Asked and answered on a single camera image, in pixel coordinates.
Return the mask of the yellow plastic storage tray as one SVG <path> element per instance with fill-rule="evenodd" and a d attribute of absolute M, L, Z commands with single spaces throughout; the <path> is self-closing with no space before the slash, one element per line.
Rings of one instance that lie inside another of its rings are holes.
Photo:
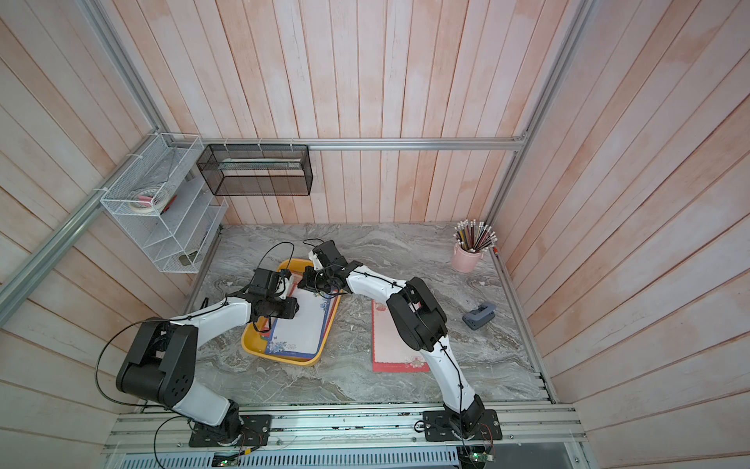
<path fill-rule="evenodd" d="M 297 283 L 302 279 L 304 269 L 312 265 L 311 261 L 303 259 L 292 259 L 279 265 L 279 270 L 291 271 L 294 281 L 292 296 L 298 300 L 299 310 L 292 320 L 261 318 L 257 328 L 254 324 L 246 326 L 241 338 L 241 347 L 246 353 L 300 367 L 311 367 L 320 360 L 340 298 L 298 289 Z"/>

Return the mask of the pink red-bordered stationery paper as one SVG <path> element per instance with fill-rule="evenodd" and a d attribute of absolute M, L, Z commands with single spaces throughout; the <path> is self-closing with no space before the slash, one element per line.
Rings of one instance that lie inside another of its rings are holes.
<path fill-rule="evenodd" d="M 372 370 L 380 373 L 428 372 L 424 358 L 400 338 L 388 308 L 372 301 Z"/>

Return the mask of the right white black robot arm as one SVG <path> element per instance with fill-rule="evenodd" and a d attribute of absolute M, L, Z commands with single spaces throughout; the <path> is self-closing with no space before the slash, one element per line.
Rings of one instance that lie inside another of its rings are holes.
<path fill-rule="evenodd" d="M 427 441 L 466 444 L 503 439 L 497 413 L 484 406 L 461 371 L 450 346 L 447 315 L 423 279 L 402 281 L 378 274 L 359 261 L 347 260 L 332 240 L 314 246 L 309 258 L 312 266 L 304 269 L 300 289 L 327 296 L 361 295 L 386 306 L 400 340 L 429 365 L 443 408 L 422 414 L 417 431 Z"/>

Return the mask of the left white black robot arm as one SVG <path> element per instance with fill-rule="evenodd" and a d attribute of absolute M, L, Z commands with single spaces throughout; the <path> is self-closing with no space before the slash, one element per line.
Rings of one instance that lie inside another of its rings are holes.
<path fill-rule="evenodd" d="M 291 271 L 259 268 L 248 285 L 224 300 L 171 320 L 143 322 L 116 377 L 118 391 L 154 402 L 193 422 L 198 442 L 234 446 L 247 439 L 239 406 L 195 378 L 205 343 L 259 318 L 292 319 Z"/>

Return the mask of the pink pencil cup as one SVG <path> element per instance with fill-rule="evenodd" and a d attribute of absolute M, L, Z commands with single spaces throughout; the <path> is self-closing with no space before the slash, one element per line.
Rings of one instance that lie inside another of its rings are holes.
<path fill-rule="evenodd" d="M 484 252 L 470 252 L 457 243 L 453 247 L 451 266 L 459 273 L 470 274 L 476 269 L 482 258 L 484 258 Z"/>

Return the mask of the tape roll on shelf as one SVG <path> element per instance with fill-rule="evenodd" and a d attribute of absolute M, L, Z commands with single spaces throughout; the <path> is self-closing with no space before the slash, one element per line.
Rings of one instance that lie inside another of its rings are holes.
<path fill-rule="evenodd" d="M 127 205 L 133 213 L 161 213 L 170 201 L 170 197 L 160 187 L 142 188 L 129 195 Z"/>

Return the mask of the bundle of pencils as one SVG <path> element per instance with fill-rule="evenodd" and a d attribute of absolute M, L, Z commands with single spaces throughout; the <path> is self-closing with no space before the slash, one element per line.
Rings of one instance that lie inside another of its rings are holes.
<path fill-rule="evenodd" d="M 481 253 L 495 247 L 497 236 L 484 221 L 463 220 L 455 226 L 457 246 L 468 253 Z"/>

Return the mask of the grey blue hole punch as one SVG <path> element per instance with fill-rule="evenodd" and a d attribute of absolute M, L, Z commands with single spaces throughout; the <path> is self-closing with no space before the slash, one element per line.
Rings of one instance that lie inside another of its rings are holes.
<path fill-rule="evenodd" d="M 478 330 L 495 318 L 496 310 L 497 307 L 493 303 L 482 303 L 477 308 L 465 313 L 462 320 L 471 330 Z"/>

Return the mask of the black mesh wall basket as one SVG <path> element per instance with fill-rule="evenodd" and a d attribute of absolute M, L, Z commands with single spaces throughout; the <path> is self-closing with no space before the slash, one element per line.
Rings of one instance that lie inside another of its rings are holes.
<path fill-rule="evenodd" d="M 309 148 L 296 144 L 210 144 L 196 165 L 219 197 L 307 197 L 314 181 Z"/>

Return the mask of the horizontal aluminium frame bar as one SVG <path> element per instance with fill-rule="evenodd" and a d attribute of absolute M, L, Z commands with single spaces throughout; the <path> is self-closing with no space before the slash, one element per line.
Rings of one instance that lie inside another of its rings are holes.
<path fill-rule="evenodd" d="M 525 138 L 256 138 L 256 139 L 210 139 L 198 137 L 203 145 L 249 145 L 259 148 L 281 146 L 291 148 L 305 146 L 309 150 L 520 150 Z"/>

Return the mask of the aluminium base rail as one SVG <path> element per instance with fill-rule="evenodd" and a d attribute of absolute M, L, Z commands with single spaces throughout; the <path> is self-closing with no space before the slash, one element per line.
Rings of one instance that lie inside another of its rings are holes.
<path fill-rule="evenodd" d="M 326 406 L 246 406 L 240 414 L 251 423 L 267 422 L 240 441 L 249 446 L 263 435 L 265 451 L 284 449 L 358 449 L 416 447 L 431 445 L 426 436 L 434 431 L 428 421 L 418 430 L 425 412 L 436 410 L 425 404 L 326 405 Z M 490 403 L 488 415 L 475 427 L 476 436 L 468 445 L 494 447 L 514 444 L 585 442 L 586 433 L 571 405 L 549 402 Z M 103 453 L 159 453 L 191 451 L 191 428 L 187 420 L 170 412 L 123 414 L 117 418 Z"/>

